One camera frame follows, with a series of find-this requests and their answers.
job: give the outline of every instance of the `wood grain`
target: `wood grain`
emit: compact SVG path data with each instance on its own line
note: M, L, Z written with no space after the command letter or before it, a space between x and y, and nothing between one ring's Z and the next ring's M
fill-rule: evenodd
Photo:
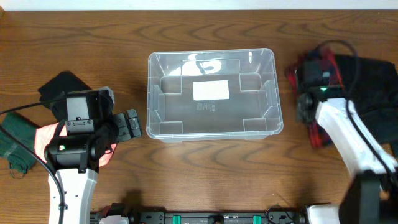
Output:
M136 108L146 123L147 58L155 51L249 49L275 53L284 130L260 141L120 144L99 173L93 210L113 202L167 210L265 210L339 203L349 175L333 148L312 149L295 121L284 68L325 39L346 39L362 57L398 62L397 11L7 12L0 21L0 109L39 100L62 70L92 88L111 87L115 112ZM21 111L39 125L43 107ZM0 222L47 223L47 174L12 179L0 162Z

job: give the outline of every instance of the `clear plastic bin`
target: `clear plastic bin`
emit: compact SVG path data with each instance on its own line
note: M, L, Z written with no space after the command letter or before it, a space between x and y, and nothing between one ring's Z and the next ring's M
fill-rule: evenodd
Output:
M154 52L148 76L151 138L264 139L284 127L269 49Z

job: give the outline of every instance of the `black mount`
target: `black mount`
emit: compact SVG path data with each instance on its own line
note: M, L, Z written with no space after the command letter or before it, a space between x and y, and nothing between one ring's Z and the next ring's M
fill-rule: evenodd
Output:
M381 190L389 193L387 200L381 200ZM371 171L358 174L338 213L341 224L398 223L398 189L387 174Z
M67 94L68 119L60 122L44 152L53 172L72 168L98 172L100 158L112 151L112 144L141 136L136 111L128 110L127 117L113 115L113 102L109 88ZM59 136L64 124L67 136Z
M102 218L120 215L129 220L129 224L306 224L304 214L295 210L276 208L257 213L187 213L165 212L163 209L130 210L123 204L114 203L102 212L91 214L90 223L99 224Z

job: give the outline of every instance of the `black cable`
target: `black cable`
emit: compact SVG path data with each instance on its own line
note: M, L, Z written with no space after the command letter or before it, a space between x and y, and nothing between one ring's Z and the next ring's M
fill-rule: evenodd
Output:
M29 105L18 106L16 108L11 108L11 109L2 111L2 112L0 112L0 115L6 114L6 113L10 113L10 112L13 112L13 111L17 111L17 110L21 110L21 109L25 109L25 108L30 108L30 107L33 107L33 106L40 106L40 105L46 105L46 104L49 104L49 103L56 103L56 102L63 101L63 100L66 100L66 98L63 97L63 98L60 98L60 99L57 99L57 100L47 100L47 101L43 101L43 102L40 102L40 103L32 103L32 104L29 104Z
M267 211L266 211L266 219L267 219L268 222L270 222L271 224L275 224L275 223L269 219L269 217L268 217L268 212L269 212L269 210L270 210L271 208L274 208L274 207L278 207L278 208L284 209L284 208L283 208L282 206L280 206L280 205L272 205L272 206L270 206L270 207L267 209ZM294 224L294 219L287 213L287 211L284 210L284 212L286 213L287 218L289 218L289 219L291 220L290 223L293 223L293 224Z
M350 49L351 53L354 56L355 59L355 74L354 74L354 79L353 82L351 83L351 86L349 88L349 90L345 90L343 89L343 93L345 94L345 100L346 100L346 111L347 111L347 115L349 118L349 121L351 122L351 124L353 124L355 130L358 132L358 134L361 136L362 140L366 143L366 145L368 146L368 148L371 150L371 152L373 153L373 155L376 157L376 159L378 159L378 161L381 163L381 165L383 166L383 168L386 170L386 173L389 177L389 180L391 181L391 184L393 186L395 186L396 188L398 188L398 180L397 177L391 172L390 168L387 166L387 164L383 161L383 159L381 158L380 154L377 153L377 151L375 150L375 148L371 145L371 143L366 139L366 137L364 136L364 134L362 133L362 131L359 129L358 125L356 124L356 122L353 119L353 116L351 114L351 111L349 110L349 106L348 103L351 100L351 97L353 95L353 91L355 89L355 86L357 85L357 83L359 82L359 78L360 78L360 62L359 62L359 57L358 57L358 53L356 51L356 49L348 42L345 40L326 40L322 43L320 43L317 47L316 50L320 50L320 48L322 48L323 46L327 45L327 44L333 44L333 43L337 43L337 44L341 44L344 45L345 47L347 47L348 49Z
M59 102L59 101L63 101L63 100L65 100L65 98L61 98L61 99L57 99L57 100L48 100L48 101L43 101L43 102L40 102L40 103L32 103L32 104L25 105L25 106L18 106L16 108L11 108L9 110L2 111L2 112L0 112L0 115L6 114L6 113L9 113L9 112L13 112L13 111L16 111L16 110L30 108L30 107L33 107L33 106L44 105L44 104L47 104L47 103L55 103L55 102ZM50 167L39 156L37 156L36 153L31 151L27 146L25 146L22 142L20 142L12 134L10 134L7 130L5 130L1 124L0 124L0 131L2 131L8 138L10 138L14 142L16 142L29 155L31 155L37 162L39 162L44 167L44 169L49 173L51 178L54 180L55 185L57 186L58 192L60 194L60 205L59 205L60 217L59 217L58 223L62 224L62 222L63 222L63 213L65 211L65 196L63 194L63 189L62 189L62 186L61 186L59 180L57 179L55 174L51 171Z

